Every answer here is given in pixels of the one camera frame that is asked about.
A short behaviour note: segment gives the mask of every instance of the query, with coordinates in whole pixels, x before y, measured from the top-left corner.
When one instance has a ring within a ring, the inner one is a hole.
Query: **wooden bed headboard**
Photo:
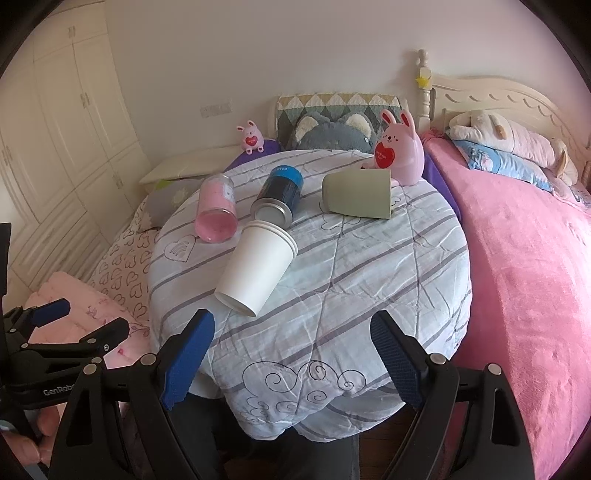
[[[454,116],[469,110],[498,111],[547,138],[560,137],[582,183],[587,188],[591,186],[591,145],[576,139],[566,117],[551,100],[533,88],[502,77],[452,78],[431,74],[427,52],[420,50],[419,57],[420,133],[429,128],[443,131]]]

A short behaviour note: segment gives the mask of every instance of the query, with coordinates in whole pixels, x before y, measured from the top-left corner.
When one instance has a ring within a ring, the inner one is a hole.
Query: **pink bunny doll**
[[[409,111],[402,110],[402,123],[398,124],[390,110],[382,110],[380,116],[388,124],[388,128],[375,146],[375,165],[370,168],[389,168],[390,176],[398,184],[416,184],[423,175],[425,154],[413,117]]]
[[[236,127],[236,129],[239,132],[243,132],[240,145],[248,155],[252,155],[253,148],[256,148],[259,152],[265,150],[265,139],[262,137],[262,133],[256,126],[255,122],[249,120],[248,127]]]

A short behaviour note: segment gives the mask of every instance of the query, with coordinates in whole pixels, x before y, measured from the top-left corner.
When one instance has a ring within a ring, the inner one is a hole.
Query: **diamond pattern cushion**
[[[363,113],[371,122],[378,136],[383,131],[379,113],[390,110],[400,121],[400,101],[394,95],[381,93],[314,93],[288,95],[277,100],[277,141],[288,148],[291,134],[302,116],[318,112],[336,122],[348,113]]]

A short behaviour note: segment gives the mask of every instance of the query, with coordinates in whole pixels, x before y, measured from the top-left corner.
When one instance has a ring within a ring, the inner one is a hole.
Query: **human hand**
[[[43,439],[39,445],[36,445],[29,437],[24,437],[18,433],[2,432],[2,435],[22,465],[35,465],[43,462],[49,466],[59,424],[60,414],[57,407],[47,407],[42,408],[37,417],[37,427],[43,434]]]

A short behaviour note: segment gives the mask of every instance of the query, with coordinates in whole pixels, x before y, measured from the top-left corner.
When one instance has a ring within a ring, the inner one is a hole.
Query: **stuffed animal ear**
[[[295,142],[300,143],[304,135],[318,125],[318,120],[315,118],[307,115],[302,117],[295,128]]]
[[[414,128],[413,116],[410,114],[408,110],[403,110],[402,112],[400,112],[400,120],[402,120],[402,123],[409,127],[410,130],[412,130],[413,135],[417,132]]]
[[[367,138],[372,136],[372,127],[367,118],[365,118],[360,113],[354,113],[351,115],[345,122],[345,125],[353,127],[359,130],[363,135]]]
[[[382,117],[382,120],[384,120],[384,122],[386,122],[388,125],[392,125],[392,124],[395,124],[396,123],[396,117],[387,108],[385,108],[384,110],[382,110],[379,113],[379,115],[380,115],[380,117]]]

